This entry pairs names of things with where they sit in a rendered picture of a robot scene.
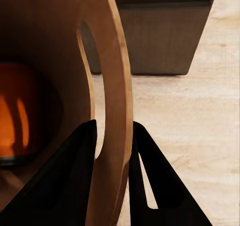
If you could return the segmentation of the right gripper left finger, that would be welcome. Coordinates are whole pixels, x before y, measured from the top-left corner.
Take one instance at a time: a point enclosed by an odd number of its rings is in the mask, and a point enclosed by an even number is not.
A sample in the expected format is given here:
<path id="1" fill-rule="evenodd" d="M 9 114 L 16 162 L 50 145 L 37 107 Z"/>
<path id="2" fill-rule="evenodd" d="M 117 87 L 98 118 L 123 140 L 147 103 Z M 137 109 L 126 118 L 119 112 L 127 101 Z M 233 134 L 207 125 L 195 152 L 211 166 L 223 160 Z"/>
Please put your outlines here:
<path id="1" fill-rule="evenodd" d="M 0 226 L 85 226 L 96 119 L 80 124 L 0 212 Z"/>

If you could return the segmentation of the trash can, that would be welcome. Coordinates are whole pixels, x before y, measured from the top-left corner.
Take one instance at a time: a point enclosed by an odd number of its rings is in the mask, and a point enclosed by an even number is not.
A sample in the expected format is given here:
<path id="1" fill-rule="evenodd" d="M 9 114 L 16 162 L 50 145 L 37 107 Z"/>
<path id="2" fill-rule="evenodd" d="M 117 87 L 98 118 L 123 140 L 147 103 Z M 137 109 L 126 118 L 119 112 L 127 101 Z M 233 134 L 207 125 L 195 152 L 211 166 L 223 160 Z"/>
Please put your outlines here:
<path id="1" fill-rule="evenodd" d="M 35 66 L 42 85 L 43 152 L 0 166 L 0 212 L 69 135 L 95 119 L 95 96 L 81 22 L 96 44 L 104 85 L 103 146 L 94 157 L 85 226 L 117 226 L 133 142 L 133 88 L 115 0 L 0 0 L 0 60 Z"/>

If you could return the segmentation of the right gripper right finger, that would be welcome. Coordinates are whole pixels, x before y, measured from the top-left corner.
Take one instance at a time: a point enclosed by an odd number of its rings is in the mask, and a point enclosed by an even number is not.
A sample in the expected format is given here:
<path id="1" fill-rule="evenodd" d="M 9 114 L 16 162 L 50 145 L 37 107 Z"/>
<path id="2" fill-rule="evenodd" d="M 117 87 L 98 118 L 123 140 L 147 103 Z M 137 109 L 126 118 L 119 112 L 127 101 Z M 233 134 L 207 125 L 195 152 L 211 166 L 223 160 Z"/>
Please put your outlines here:
<path id="1" fill-rule="evenodd" d="M 158 209 L 147 205 L 139 154 Z M 135 121 L 128 184 L 130 226 L 213 226 L 145 126 Z"/>

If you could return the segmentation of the can of soda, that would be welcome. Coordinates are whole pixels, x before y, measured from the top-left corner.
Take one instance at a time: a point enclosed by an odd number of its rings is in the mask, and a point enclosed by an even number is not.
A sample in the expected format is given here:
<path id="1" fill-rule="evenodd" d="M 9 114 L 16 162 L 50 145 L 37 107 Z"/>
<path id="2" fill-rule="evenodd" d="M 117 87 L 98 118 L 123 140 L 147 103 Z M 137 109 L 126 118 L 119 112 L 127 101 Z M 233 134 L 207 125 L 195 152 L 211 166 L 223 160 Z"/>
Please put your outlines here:
<path id="1" fill-rule="evenodd" d="M 34 65 L 0 60 L 0 166 L 43 152 L 42 82 Z"/>

